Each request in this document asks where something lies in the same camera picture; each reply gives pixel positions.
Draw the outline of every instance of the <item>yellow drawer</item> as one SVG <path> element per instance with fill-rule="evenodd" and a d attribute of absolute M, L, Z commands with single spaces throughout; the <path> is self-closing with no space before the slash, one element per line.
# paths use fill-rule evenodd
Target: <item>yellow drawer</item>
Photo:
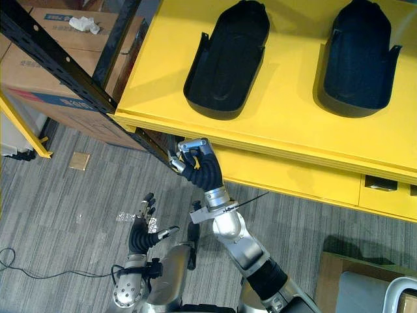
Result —
<path fill-rule="evenodd" d="M 223 178 L 321 202 L 357 206 L 360 174 L 214 145 Z"/>
<path fill-rule="evenodd" d="M 379 214 L 417 222 L 417 195 L 411 195 L 410 184 L 398 182 L 397 190 L 383 191 L 366 187 L 366 177 L 360 183 L 359 206 Z"/>

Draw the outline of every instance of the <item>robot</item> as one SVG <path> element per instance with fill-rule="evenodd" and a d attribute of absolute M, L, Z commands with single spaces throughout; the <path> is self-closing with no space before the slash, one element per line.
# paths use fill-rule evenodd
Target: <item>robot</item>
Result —
<path fill-rule="evenodd" d="M 246 228 L 242 215 L 237 212 L 239 203 L 230 197 L 223 184 L 222 171 L 209 140 L 179 142 L 177 149 L 176 153 L 168 152 L 170 166 L 204 190 L 206 205 L 193 202 L 185 243 L 174 246 L 162 261 L 148 262 L 149 248 L 175 233 L 178 227 L 148 233 L 154 199 L 152 194 L 145 197 L 130 232 L 130 253 L 124 268 L 117 272 L 118 281 L 107 313 L 233 313 L 232 308 L 182 305 L 187 269 L 195 268 L 199 224 L 207 220 L 213 220 L 214 235 L 243 276 L 238 313 L 320 313 L 313 300 L 282 271 Z"/>

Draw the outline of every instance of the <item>drawer handle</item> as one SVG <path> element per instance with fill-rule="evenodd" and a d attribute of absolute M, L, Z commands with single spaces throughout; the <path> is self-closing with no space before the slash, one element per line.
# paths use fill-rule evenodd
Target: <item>drawer handle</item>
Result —
<path fill-rule="evenodd" d="M 417 196 L 417 186 L 416 185 L 410 185 L 410 195 L 411 196 Z"/>
<path fill-rule="evenodd" d="M 398 189 L 398 182 L 392 181 L 391 179 L 366 175 L 365 187 L 382 191 L 396 191 Z"/>

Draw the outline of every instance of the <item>gray carpet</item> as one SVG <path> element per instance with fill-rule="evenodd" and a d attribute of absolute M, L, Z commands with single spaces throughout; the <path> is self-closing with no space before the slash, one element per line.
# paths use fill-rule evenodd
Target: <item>gray carpet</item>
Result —
<path fill-rule="evenodd" d="M 157 198 L 160 227 L 178 225 L 176 236 L 161 242 L 152 256 L 163 256 L 185 239 L 190 204 L 203 193 L 146 152 L 103 144 L 59 126 L 51 143 L 53 158 L 30 162 L 2 158 L 0 249 L 16 249 L 15 266 L 39 275 L 67 269 L 108 273 L 123 264 L 130 223 L 149 191 Z M 91 153 L 85 172 L 68 168 L 73 151 Z M 240 201 L 262 192 L 227 184 Z M 386 258 L 417 270 L 417 224 L 270 193 L 240 210 L 252 233 L 296 282 L 314 294 L 321 251 L 359 258 Z M 240 275 L 210 233 L 206 222 L 189 273 L 185 303 L 236 307 Z M 0 312 L 103 312 L 110 278 L 65 275 L 33 280 L 18 271 L 0 272 Z"/>

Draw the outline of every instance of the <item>white tissue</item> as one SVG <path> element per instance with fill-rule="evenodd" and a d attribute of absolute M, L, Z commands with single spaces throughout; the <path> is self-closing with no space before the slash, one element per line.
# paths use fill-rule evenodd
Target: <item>white tissue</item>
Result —
<path fill-rule="evenodd" d="M 94 18 L 86 18 L 82 16 L 81 18 L 72 17 L 69 21 L 70 25 L 79 30 L 79 31 L 90 31 L 94 35 L 100 31 L 100 26 L 94 24 Z"/>

